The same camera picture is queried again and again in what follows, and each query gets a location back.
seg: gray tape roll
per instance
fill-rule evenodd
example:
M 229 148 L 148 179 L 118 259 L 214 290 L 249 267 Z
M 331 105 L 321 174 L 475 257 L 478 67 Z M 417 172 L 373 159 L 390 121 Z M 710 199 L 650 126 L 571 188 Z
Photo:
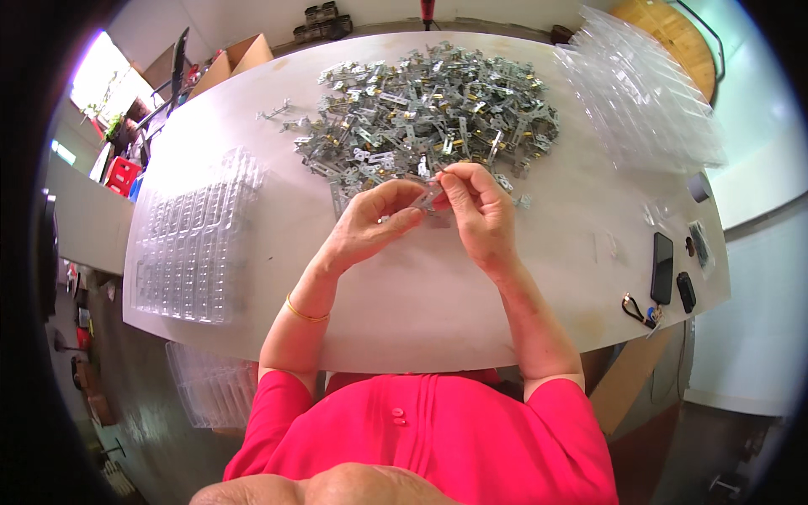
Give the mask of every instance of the gray tape roll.
M 688 179 L 688 189 L 693 199 L 699 204 L 713 195 L 713 189 L 704 172 L 699 172 Z

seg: bright window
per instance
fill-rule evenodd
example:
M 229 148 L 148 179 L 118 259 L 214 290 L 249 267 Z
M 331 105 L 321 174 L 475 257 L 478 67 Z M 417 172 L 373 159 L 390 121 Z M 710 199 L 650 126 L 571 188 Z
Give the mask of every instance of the bright window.
M 59 142 L 57 142 L 56 139 L 53 139 L 51 141 L 51 149 L 53 150 L 54 153 L 58 154 L 63 160 L 68 162 L 70 166 L 73 166 L 73 164 L 76 162 L 76 155 L 68 151 L 67 148 L 64 147 L 62 144 L 60 144 Z
M 160 95 L 151 98 L 152 91 L 109 35 L 101 31 L 78 67 L 70 99 L 88 116 L 97 115 L 109 124 L 113 116 L 126 113 L 135 98 L 140 98 L 147 107 L 162 104 Z

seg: clear plastic tray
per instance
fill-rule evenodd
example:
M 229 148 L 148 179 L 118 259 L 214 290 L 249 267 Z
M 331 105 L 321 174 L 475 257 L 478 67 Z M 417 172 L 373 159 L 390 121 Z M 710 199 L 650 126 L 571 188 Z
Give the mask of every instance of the clear plastic tray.
M 586 22 L 556 49 L 557 63 L 615 167 L 724 166 L 713 110 L 668 51 L 620 19 L 586 6 L 581 15 Z
M 263 166 L 238 147 L 188 178 L 155 182 L 135 210 L 146 223 L 136 230 L 135 308 L 210 324 L 231 320 L 242 304 L 241 228 L 262 176 Z
M 166 354 L 193 427 L 246 427 L 258 386 L 257 363 L 176 342 L 166 343 Z

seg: red tool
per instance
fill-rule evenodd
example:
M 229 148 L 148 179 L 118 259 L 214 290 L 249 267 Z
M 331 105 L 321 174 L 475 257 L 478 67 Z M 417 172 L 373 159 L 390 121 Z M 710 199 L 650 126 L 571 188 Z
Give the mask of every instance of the red tool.
M 432 24 L 432 12 L 435 10 L 435 0 L 421 0 L 421 20 L 423 20 L 423 29 L 429 32 L 429 26 Z

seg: hand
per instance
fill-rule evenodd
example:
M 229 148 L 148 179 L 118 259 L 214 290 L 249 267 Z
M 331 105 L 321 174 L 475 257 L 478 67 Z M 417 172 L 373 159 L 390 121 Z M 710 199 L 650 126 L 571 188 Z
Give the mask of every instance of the hand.
M 477 163 L 454 163 L 437 176 L 444 194 L 432 206 L 452 207 L 469 257 L 489 276 L 518 263 L 511 197 Z
M 419 225 L 424 212 L 407 206 L 421 193 L 418 183 L 394 179 L 354 196 L 318 253 L 329 270 L 341 274 Z

